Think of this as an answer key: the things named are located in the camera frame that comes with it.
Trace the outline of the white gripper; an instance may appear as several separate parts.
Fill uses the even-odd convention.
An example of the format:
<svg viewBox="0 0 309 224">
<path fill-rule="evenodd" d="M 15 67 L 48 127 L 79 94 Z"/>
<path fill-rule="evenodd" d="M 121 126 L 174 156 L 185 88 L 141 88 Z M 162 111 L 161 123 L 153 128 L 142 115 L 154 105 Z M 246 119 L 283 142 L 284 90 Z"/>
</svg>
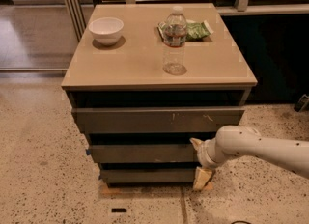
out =
<svg viewBox="0 0 309 224">
<path fill-rule="evenodd" d="M 215 139 L 202 141 L 198 138 L 190 138 L 190 142 L 197 151 L 198 161 L 204 167 L 197 167 L 195 170 L 193 189 L 198 191 L 202 190 L 211 179 L 211 169 L 215 169 L 225 163 L 226 157 L 221 148 L 216 146 Z"/>
</svg>

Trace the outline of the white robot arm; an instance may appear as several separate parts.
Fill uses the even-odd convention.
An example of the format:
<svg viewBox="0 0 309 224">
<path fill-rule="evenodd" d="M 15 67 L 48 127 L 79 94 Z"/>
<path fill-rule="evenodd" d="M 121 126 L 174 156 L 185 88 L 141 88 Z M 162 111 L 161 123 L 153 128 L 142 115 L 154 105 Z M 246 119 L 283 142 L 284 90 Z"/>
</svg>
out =
<svg viewBox="0 0 309 224">
<path fill-rule="evenodd" d="M 257 129 L 246 126 L 223 126 L 212 139 L 191 138 L 190 142 L 200 163 L 195 170 L 195 191 L 207 185 L 215 168 L 245 155 L 309 178 L 308 141 L 263 137 Z"/>
</svg>

